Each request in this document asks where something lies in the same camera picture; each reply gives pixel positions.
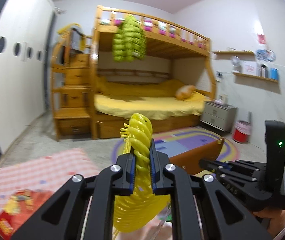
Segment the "right hand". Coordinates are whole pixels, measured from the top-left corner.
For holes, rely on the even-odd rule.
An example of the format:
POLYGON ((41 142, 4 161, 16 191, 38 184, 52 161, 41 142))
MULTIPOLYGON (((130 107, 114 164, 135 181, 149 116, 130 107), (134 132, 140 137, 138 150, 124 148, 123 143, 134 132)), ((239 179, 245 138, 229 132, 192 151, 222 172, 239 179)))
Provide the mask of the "right hand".
POLYGON ((266 207, 261 211, 253 212, 253 215, 260 218, 270 219, 267 231, 273 238, 285 228, 285 210, 275 207, 266 207))

